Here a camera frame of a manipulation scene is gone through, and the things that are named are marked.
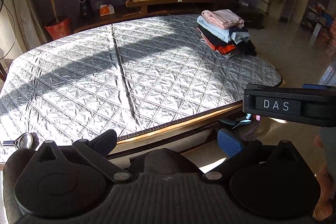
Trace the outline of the person's right hand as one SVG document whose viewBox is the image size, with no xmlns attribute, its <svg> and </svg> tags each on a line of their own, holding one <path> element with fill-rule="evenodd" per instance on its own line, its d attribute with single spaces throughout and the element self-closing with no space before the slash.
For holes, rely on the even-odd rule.
<svg viewBox="0 0 336 224">
<path fill-rule="evenodd" d="M 334 180 L 327 169 L 327 162 L 316 174 L 316 179 L 321 188 L 319 201 L 315 207 L 313 217 L 317 221 L 324 221 L 333 213 L 333 198 L 335 194 Z"/>
</svg>

